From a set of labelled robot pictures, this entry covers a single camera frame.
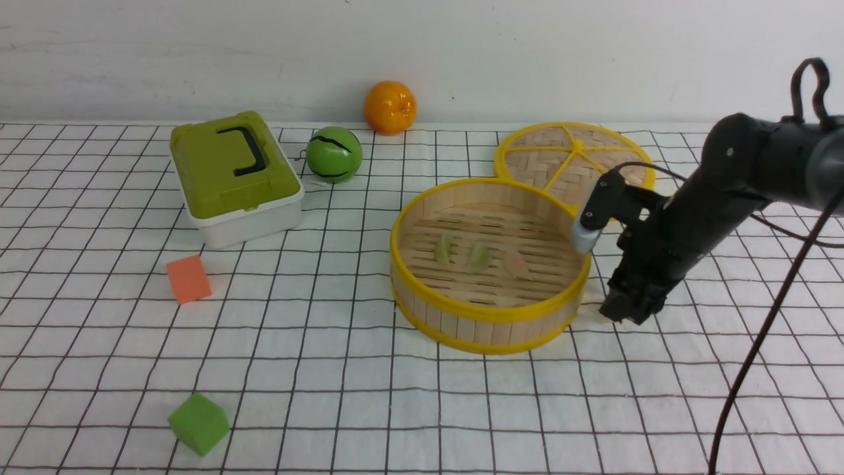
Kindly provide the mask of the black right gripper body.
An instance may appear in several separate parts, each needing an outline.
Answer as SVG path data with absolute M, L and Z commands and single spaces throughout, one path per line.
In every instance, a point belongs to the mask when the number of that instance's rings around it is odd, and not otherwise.
M 667 295 L 717 243 L 719 187 L 700 174 L 671 197 L 627 183 L 623 166 L 600 175 L 572 223 L 576 252 L 587 255 L 610 220 L 623 226 L 622 259 L 599 308 L 610 321 L 641 325 L 659 313 Z

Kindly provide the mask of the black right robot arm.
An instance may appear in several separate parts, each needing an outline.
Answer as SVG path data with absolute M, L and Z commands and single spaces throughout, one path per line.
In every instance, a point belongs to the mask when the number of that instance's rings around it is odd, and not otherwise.
M 642 324 L 667 294 L 751 214 L 783 202 L 823 210 L 842 187 L 842 124 L 724 117 L 706 136 L 702 159 L 670 197 L 627 184 L 621 166 L 600 175 L 572 225 L 589 253 L 616 219 L 622 259 L 600 314 Z

